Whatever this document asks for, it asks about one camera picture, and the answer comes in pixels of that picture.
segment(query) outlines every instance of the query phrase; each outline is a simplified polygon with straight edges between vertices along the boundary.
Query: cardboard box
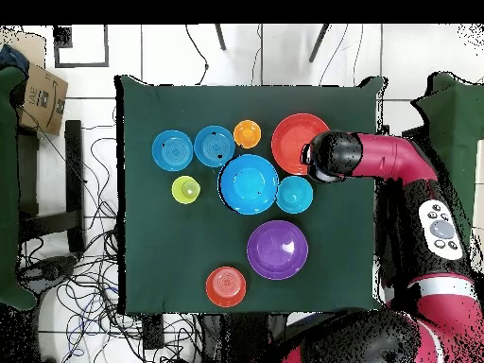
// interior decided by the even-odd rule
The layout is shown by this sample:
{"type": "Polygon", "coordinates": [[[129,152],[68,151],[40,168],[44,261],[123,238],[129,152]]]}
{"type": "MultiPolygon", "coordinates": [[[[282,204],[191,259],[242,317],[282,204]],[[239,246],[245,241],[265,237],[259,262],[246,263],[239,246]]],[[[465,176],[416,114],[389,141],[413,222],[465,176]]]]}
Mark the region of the cardboard box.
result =
{"type": "Polygon", "coordinates": [[[66,95],[65,80],[31,63],[24,97],[26,112],[19,110],[19,124],[35,129],[39,123],[43,132],[59,135],[66,95]]]}

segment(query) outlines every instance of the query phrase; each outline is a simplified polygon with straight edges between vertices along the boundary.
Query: lime green bowl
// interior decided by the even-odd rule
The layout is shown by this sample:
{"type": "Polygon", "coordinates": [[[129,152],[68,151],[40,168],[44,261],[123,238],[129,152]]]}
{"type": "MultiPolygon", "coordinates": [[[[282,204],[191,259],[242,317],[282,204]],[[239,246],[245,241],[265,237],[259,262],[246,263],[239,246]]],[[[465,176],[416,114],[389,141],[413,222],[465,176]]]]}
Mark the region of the lime green bowl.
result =
{"type": "Polygon", "coordinates": [[[199,183],[189,176],[178,177],[171,185],[171,195],[181,204],[194,202],[199,196],[199,193],[199,183]]]}

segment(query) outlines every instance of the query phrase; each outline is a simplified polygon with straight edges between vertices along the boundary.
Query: light blue bowl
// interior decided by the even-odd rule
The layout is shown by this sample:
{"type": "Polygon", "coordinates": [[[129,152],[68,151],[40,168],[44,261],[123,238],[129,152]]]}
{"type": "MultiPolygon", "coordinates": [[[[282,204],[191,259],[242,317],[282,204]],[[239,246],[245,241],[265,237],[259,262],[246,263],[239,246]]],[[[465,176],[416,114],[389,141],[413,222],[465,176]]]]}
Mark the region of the light blue bowl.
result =
{"type": "Polygon", "coordinates": [[[232,134],[219,126],[205,127],[195,138],[195,154],[209,167],[220,167],[226,164],[235,152],[232,134]]]}
{"type": "Polygon", "coordinates": [[[193,159],[192,141],[180,130],[164,130],[153,141],[151,155],[163,170],[183,170],[193,159]]]}
{"type": "Polygon", "coordinates": [[[266,211],[276,200],[279,177],[274,166],[253,154],[238,156],[218,173],[218,194],[241,215],[266,211]]]}
{"type": "Polygon", "coordinates": [[[313,187],[302,177],[290,176],[281,181],[277,191],[277,205],[295,215],[306,210],[313,201],[313,187]]]}

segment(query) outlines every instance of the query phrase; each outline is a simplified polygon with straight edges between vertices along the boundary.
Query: green panel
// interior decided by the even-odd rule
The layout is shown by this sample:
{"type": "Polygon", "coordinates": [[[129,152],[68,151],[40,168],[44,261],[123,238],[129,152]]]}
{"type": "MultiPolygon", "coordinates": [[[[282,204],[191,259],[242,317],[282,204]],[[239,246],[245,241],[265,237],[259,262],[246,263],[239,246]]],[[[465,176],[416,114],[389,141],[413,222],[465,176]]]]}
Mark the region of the green panel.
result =
{"type": "Polygon", "coordinates": [[[484,86],[436,74],[430,95],[415,102],[428,120],[432,147],[449,172],[467,221],[456,216],[469,245],[474,212],[477,141],[484,139],[484,86]]]}
{"type": "Polygon", "coordinates": [[[17,115],[10,92],[25,80],[15,67],[0,70],[0,303],[20,310],[37,303],[15,277],[19,251],[19,187],[17,174],[17,115]]]}
{"type": "Polygon", "coordinates": [[[205,295],[205,281],[220,266],[246,277],[246,298],[231,312],[327,311],[344,306],[372,308],[373,179],[314,184],[314,201],[299,215],[274,203],[256,216],[241,216],[218,197],[218,169],[194,155],[178,173],[160,169],[151,143],[163,130],[181,130],[192,141],[208,125],[232,131],[251,119],[262,129],[254,149],[275,163],[270,139],[277,125],[295,112],[322,118],[331,129],[375,132],[375,100],[383,80],[363,88],[338,87],[152,87],[122,77],[126,173],[126,282],[128,313],[228,311],[205,295]],[[171,196],[180,175],[194,177],[199,198],[181,205],[171,196]],[[306,235],[309,255],[290,279],[271,281],[252,270],[247,241],[260,224],[284,219],[306,235]]]}

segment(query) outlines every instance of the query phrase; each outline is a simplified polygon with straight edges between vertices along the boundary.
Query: green tablecloth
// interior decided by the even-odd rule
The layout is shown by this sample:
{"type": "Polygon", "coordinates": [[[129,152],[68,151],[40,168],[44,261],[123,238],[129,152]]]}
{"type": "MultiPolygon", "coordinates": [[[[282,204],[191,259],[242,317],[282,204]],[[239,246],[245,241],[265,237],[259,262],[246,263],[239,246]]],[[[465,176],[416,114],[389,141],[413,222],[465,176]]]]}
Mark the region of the green tablecloth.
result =
{"type": "Polygon", "coordinates": [[[484,139],[484,85],[466,82],[452,73],[434,73],[429,77],[425,96],[412,103],[427,126],[427,135],[417,137],[417,143],[427,155],[438,155],[433,162],[439,170],[439,181],[468,247],[474,213],[477,141],[484,139]]]}
{"type": "Polygon", "coordinates": [[[361,88],[152,87],[129,77],[121,77],[121,83],[117,95],[124,97],[127,313],[229,311],[213,305],[205,294],[208,275],[220,266],[240,269],[248,284],[244,301],[231,312],[373,306],[373,179],[312,182],[313,204],[299,215],[289,215],[274,203],[262,214],[241,216],[218,196],[218,169],[204,166],[194,155],[183,171],[163,171],[153,162],[151,143],[163,130],[181,130],[194,141],[208,125],[232,131],[241,120],[251,119],[261,127],[262,139],[254,149],[237,148],[235,154],[267,158],[282,180],[287,174],[270,151],[277,125],[290,114],[309,112],[330,129],[375,132],[376,94],[383,79],[373,78],[361,88]],[[190,175],[201,185],[199,198],[190,205],[171,196],[171,184],[180,175],[190,175]],[[288,280],[262,278],[247,260],[251,233],[272,219],[296,224],[309,244],[306,264],[288,280]]]}

